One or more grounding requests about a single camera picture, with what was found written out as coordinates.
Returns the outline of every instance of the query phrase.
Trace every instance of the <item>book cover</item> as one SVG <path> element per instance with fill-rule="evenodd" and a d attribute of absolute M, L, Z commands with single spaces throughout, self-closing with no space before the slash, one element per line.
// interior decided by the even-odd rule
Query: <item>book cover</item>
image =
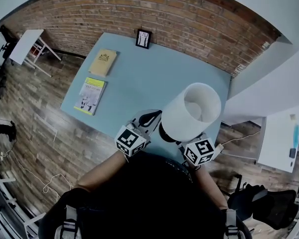
<path fill-rule="evenodd" d="M 80 97 L 76 101 L 74 108 L 88 115 L 93 115 L 105 85 L 106 82 L 104 81 L 95 80 L 89 77 L 86 78 L 79 94 Z"/>
<path fill-rule="evenodd" d="M 90 66 L 89 72 L 105 77 L 115 58 L 116 51 L 101 49 Z"/>

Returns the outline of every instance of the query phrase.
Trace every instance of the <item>red brick wall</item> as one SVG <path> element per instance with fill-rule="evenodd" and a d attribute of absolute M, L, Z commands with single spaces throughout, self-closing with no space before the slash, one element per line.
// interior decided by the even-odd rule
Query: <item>red brick wall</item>
<path fill-rule="evenodd" d="M 52 48 L 87 55 L 103 32 L 152 42 L 237 75 L 279 32 L 233 0 L 33 0 L 1 24 L 16 34 L 43 28 Z"/>

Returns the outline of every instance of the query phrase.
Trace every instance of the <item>white cable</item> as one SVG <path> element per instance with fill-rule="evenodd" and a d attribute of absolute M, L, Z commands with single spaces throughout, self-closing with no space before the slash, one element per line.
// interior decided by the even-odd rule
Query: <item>white cable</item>
<path fill-rule="evenodd" d="M 229 141 L 226 141 L 226 142 L 222 143 L 221 145 L 225 145 L 225 144 L 227 144 L 227 143 L 229 143 L 229 142 L 231 142 L 231 141 L 237 141 L 237 140 L 245 139 L 245 138 L 247 138 L 247 137 L 250 137 L 250 136 L 253 136 L 253 135 L 258 134 L 259 132 L 260 132 L 260 131 L 257 131 L 256 133 L 249 134 L 249 135 L 244 136 L 244 137 L 242 137 L 242 138 L 231 139 L 231 140 L 229 140 Z"/>
<path fill-rule="evenodd" d="M 17 159 L 17 157 L 16 157 L 16 155 L 15 155 L 15 153 L 14 153 L 14 151 L 13 151 L 12 149 L 11 149 L 11 150 L 8 150 L 4 155 L 2 155 L 2 157 L 7 157 L 7 155 L 8 155 L 10 152 L 13 153 L 13 155 L 14 155 L 16 161 L 18 162 L 19 166 L 21 166 L 21 168 L 22 168 L 23 170 L 28 171 L 30 174 L 32 174 L 35 178 L 37 178 L 37 179 L 44 185 L 44 187 L 42 188 L 42 191 L 43 191 L 44 194 L 48 193 L 49 190 L 51 190 L 52 192 L 54 192 L 54 193 L 56 194 L 56 201 L 58 201 L 58 198 L 60 197 L 60 195 L 59 195 L 54 189 L 52 189 L 51 187 L 49 187 L 48 185 L 52 182 L 52 180 L 53 180 L 54 177 L 59 176 L 59 175 L 62 175 L 62 177 L 63 177 L 63 178 L 66 180 L 66 182 L 69 184 L 69 186 L 70 186 L 70 190 L 72 189 L 72 185 L 70 184 L 70 182 L 69 182 L 69 181 L 65 178 L 65 176 L 64 176 L 63 174 L 61 174 L 61 173 L 56 174 L 56 175 L 53 175 L 53 176 L 51 177 L 51 180 L 50 180 L 47 184 L 45 184 L 40 178 L 38 178 L 38 177 L 37 177 L 34 173 L 32 173 L 29 169 L 24 168 L 24 167 L 20 164 L 19 160 Z"/>

